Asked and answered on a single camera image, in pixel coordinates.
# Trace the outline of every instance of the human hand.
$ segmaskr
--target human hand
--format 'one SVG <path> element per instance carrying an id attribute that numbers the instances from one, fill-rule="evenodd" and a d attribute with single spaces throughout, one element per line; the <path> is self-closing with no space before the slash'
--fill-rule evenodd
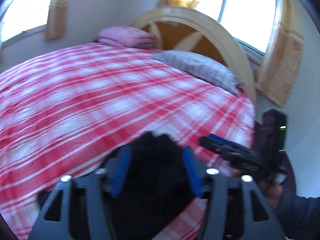
<path id="1" fill-rule="evenodd" d="M 280 184 L 270 185 L 270 182 L 267 180 L 259 181 L 258 187 L 265 196 L 269 206 L 272 208 L 272 210 L 275 210 L 279 204 L 283 192 L 283 187 Z"/>

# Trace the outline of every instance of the silver bolt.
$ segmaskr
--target silver bolt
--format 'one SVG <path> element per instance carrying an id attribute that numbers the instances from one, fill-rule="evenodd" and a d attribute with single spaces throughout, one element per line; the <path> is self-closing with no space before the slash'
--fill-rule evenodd
<path id="1" fill-rule="evenodd" d="M 106 174 L 106 173 L 107 173 L 107 169 L 105 168 L 100 168 L 95 171 L 95 174 L 97 175 Z"/>
<path id="2" fill-rule="evenodd" d="M 210 175 L 217 175 L 219 171 L 217 169 L 207 169 L 206 172 Z"/>
<path id="3" fill-rule="evenodd" d="M 250 175 L 243 175 L 243 176 L 241 177 L 241 179 L 242 179 L 242 181 L 244 181 L 244 182 L 251 182 L 251 181 L 253 181 L 253 178 L 252 178 Z"/>
<path id="4" fill-rule="evenodd" d="M 72 177 L 70 176 L 70 175 L 63 175 L 62 177 L 61 177 L 61 181 L 62 182 L 67 182 L 67 181 L 69 181 L 69 180 L 71 180 L 72 179 Z"/>

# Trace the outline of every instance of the bed sheet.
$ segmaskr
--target bed sheet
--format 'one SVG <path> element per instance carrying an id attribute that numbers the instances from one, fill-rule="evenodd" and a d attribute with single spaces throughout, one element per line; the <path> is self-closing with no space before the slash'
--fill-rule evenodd
<path id="1" fill-rule="evenodd" d="M 64 174 L 94 170 L 146 131 L 168 133 L 209 167 L 233 174 L 197 140 L 214 133 L 250 146 L 252 102 L 152 60 L 153 53 L 89 43 L 0 75 L 0 212 L 19 239 L 27 239 L 38 216 L 39 191 Z M 205 205 L 195 199 L 155 239 L 193 239 Z"/>

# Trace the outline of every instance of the bed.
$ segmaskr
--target bed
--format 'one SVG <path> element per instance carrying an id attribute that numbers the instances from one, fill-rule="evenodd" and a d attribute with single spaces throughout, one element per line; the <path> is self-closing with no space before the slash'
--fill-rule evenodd
<path id="1" fill-rule="evenodd" d="M 233 37 L 191 9 L 162 7 L 131 26 L 158 37 L 156 49 L 89 43 L 23 62 L 0 75 L 0 212 L 27 239 L 39 208 L 36 196 L 60 177 L 93 171 L 112 149 L 146 131 L 190 145 L 209 167 L 236 173 L 199 147 L 199 136 L 251 146 L 256 95 L 252 70 Z M 211 57 L 244 81 L 238 96 L 152 60 L 159 49 Z M 155 239 L 193 239 L 204 200 L 195 199 Z"/>

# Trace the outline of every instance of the window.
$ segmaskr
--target window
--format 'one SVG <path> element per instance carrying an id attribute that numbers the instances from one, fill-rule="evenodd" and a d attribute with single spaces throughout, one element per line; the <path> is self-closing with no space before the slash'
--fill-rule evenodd
<path id="1" fill-rule="evenodd" d="M 47 23 L 51 0 L 13 0 L 3 18 L 2 41 Z"/>
<path id="2" fill-rule="evenodd" d="M 266 52 L 276 0 L 202 0 L 196 10 L 221 23 L 239 43 L 262 56 Z"/>

